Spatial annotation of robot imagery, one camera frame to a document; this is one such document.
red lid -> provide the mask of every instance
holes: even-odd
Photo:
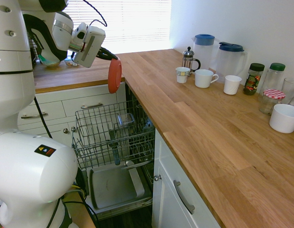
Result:
[[[268,96],[269,98],[277,99],[277,100],[285,98],[285,94],[282,91],[277,89],[266,89],[264,91],[264,95]]]
[[[108,73],[108,88],[111,94],[115,93],[122,79],[122,63],[120,59],[112,59]]]

white mug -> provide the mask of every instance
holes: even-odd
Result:
[[[218,80],[218,75],[213,74],[211,70],[200,69],[195,72],[195,85],[199,88],[208,88],[211,83]]]
[[[241,81],[242,78],[239,76],[227,75],[225,77],[224,93],[228,95],[236,94]]]

cabinet handle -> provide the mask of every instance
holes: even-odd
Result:
[[[193,205],[190,205],[188,203],[188,201],[186,200],[186,198],[184,197],[184,195],[181,192],[180,187],[179,187],[180,186],[180,182],[174,180],[173,181],[173,184],[174,184],[174,187],[176,189],[176,192],[177,192],[178,196],[180,197],[180,200],[183,202],[183,204],[185,205],[185,207],[187,208],[187,210],[190,212],[190,214],[193,215],[195,207]]]
[[[45,112],[42,112],[42,115],[43,115],[43,116],[46,116],[46,115],[48,115],[48,114],[45,113]],[[37,118],[37,117],[40,117],[40,115],[39,115],[39,114],[37,114],[37,115],[23,115],[23,116],[21,117],[21,119],[30,119],[30,118]]]
[[[97,107],[100,107],[100,106],[103,106],[103,105],[104,104],[102,104],[102,103],[98,103],[98,104],[90,105],[90,106],[83,105],[83,106],[81,106],[81,109],[97,108]]]
[[[161,180],[161,175],[154,176],[154,177],[153,177],[153,180],[154,180],[154,181],[159,181],[159,180]]]

spice jar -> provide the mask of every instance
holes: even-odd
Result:
[[[285,94],[282,91],[277,89],[266,89],[259,110],[266,115],[271,115],[274,106],[281,103],[284,98]]]
[[[244,86],[244,94],[253,95],[256,93],[256,88],[259,85],[262,73],[265,66],[260,63],[252,63],[248,70],[248,77]]]

french press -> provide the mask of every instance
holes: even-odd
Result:
[[[191,47],[188,47],[188,50],[183,52],[183,63],[181,66],[189,68],[190,74],[192,74],[192,72],[195,72],[196,70],[200,69],[200,61],[196,58],[193,58],[194,52],[190,51],[190,49],[191,49]],[[199,64],[199,67],[195,70],[191,69],[193,61],[197,61]]]

